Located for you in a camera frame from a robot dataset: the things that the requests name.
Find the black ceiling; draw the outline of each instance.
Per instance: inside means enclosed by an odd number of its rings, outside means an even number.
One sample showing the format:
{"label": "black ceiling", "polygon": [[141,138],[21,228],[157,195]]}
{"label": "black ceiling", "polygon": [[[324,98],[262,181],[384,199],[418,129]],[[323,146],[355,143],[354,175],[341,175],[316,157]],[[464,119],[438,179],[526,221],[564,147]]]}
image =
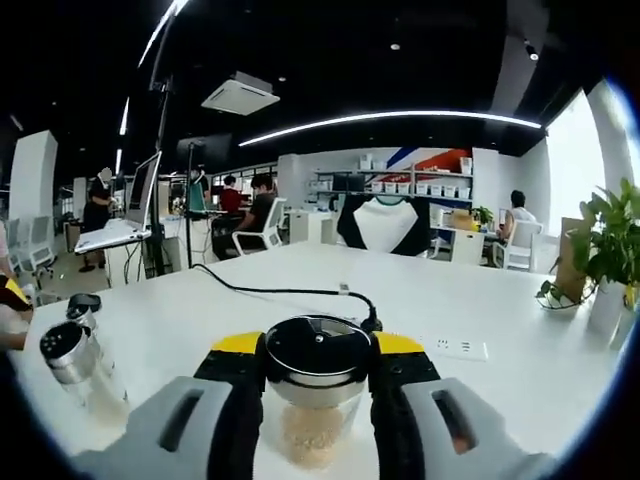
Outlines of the black ceiling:
{"label": "black ceiling", "polygon": [[[132,171],[150,154],[157,133],[159,95],[147,86],[159,41],[137,65],[170,1],[41,3],[11,7],[14,31],[21,34],[3,42],[15,46],[3,59],[9,80],[3,124],[13,114],[24,127],[21,135],[51,129],[59,142],[58,178],[113,166],[119,146],[123,168]],[[599,73],[582,61],[566,11],[556,2],[371,3],[191,0],[171,26],[158,70],[159,79],[173,75],[175,87],[167,152],[185,136],[228,131],[238,143],[302,123],[386,110],[494,111],[545,123]],[[540,53],[537,63],[526,56],[525,36]],[[521,50],[508,52],[520,44]],[[281,101],[248,117],[201,108],[236,70],[272,83]],[[129,129],[120,139],[128,97]],[[542,134],[516,127],[488,131],[478,120],[377,120],[246,147],[234,151],[232,161],[264,163],[286,152],[363,146],[485,146],[519,155]],[[178,168],[172,155],[164,158],[165,171]]]}

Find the blue wall stripe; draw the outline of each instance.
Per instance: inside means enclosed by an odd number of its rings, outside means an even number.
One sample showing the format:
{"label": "blue wall stripe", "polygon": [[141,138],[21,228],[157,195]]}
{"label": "blue wall stripe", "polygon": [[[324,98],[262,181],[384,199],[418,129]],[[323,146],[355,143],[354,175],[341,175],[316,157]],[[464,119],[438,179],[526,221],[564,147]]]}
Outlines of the blue wall stripe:
{"label": "blue wall stripe", "polygon": [[415,152],[418,148],[419,147],[400,147],[400,149],[396,153],[391,155],[391,158],[389,160],[387,160],[387,168],[391,168],[407,155]]}

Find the red shirt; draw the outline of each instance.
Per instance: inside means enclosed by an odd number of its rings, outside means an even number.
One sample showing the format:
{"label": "red shirt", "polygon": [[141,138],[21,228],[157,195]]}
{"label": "red shirt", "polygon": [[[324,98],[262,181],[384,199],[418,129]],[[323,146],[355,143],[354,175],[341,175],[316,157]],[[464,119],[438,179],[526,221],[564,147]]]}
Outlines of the red shirt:
{"label": "red shirt", "polygon": [[225,188],[220,194],[220,206],[222,210],[235,213],[242,203],[242,195],[234,188]]}

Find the hair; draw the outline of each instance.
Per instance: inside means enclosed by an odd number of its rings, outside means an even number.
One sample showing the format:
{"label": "hair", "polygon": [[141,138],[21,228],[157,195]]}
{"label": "hair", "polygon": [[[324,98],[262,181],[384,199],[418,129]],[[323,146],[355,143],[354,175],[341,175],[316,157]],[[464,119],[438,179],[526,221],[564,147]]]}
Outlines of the hair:
{"label": "hair", "polygon": [[513,208],[524,207],[524,202],[527,198],[524,196],[520,190],[514,190],[511,192],[511,205]]}
{"label": "hair", "polygon": [[267,190],[273,190],[273,179],[268,173],[261,173],[253,177],[251,180],[251,188],[266,187]]}

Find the jar lid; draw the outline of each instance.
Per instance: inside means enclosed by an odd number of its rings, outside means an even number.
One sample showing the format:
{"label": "jar lid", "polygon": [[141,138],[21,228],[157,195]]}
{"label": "jar lid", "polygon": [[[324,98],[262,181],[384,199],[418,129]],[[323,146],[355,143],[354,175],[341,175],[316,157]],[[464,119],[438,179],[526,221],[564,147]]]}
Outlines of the jar lid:
{"label": "jar lid", "polygon": [[298,373],[311,376],[343,375],[366,370],[371,339],[352,323],[325,315],[285,320],[271,328],[265,338],[276,376]]}
{"label": "jar lid", "polygon": [[80,343],[83,333],[83,327],[75,322],[56,325],[40,339],[40,352],[45,360],[62,358]]}

